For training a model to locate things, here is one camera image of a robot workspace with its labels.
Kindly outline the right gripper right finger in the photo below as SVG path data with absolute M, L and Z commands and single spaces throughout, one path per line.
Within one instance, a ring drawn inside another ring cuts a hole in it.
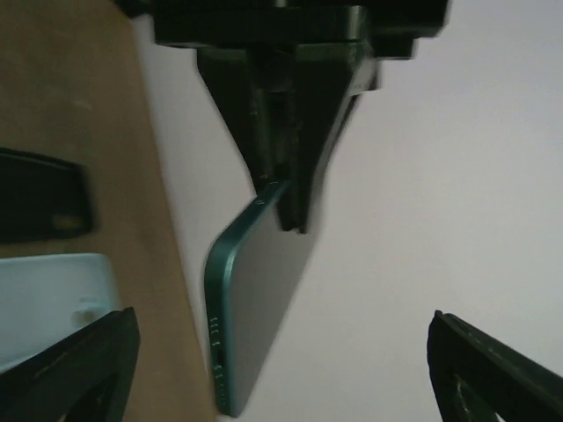
M 437 310 L 427 361 L 443 421 L 561 421 L 562 377 Z

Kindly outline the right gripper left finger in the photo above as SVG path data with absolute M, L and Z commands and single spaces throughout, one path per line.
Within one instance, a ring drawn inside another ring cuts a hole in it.
M 1 374 L 2 421 L 122 421 L 140 347 L 135 311 L 112 311 Z

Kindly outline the black phone case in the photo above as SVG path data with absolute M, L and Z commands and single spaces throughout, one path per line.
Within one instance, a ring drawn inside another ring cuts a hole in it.
M 59 158 L 1 149 L 1 243 L 85 236 L 96 227 L 85 168 Z

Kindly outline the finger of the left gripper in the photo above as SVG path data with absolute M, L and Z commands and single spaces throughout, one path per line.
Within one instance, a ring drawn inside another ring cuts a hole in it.
M 248 170 L 256 192 L 273 178 L 267 109 L 251 55 L 244 49 L 202 48 L 197 69 Z
M 289 133 L 284 140 L 289 188 L 277 206 L 284 230 L 307 233 L 318 222 L 331 156 L 377 71 L 377 58 L 367 43 L 296 48 L 289 74 Z

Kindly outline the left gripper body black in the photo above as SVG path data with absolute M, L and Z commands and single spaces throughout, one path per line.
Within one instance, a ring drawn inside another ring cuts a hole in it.
M 410 57 L 445 27 L 447 1 L 120 1 L 149 15 L 167 47 L 289 47 L 366 41 L 378 57 Z

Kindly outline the dark green phone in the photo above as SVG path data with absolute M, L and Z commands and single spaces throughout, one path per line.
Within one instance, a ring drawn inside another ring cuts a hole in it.
M 278 209 L 289 195 L 273 181 L 213 242 L 203 287 L 217 411 L 239 417 L 252 395 L 318 241 L 318 227 L 284 230 Z

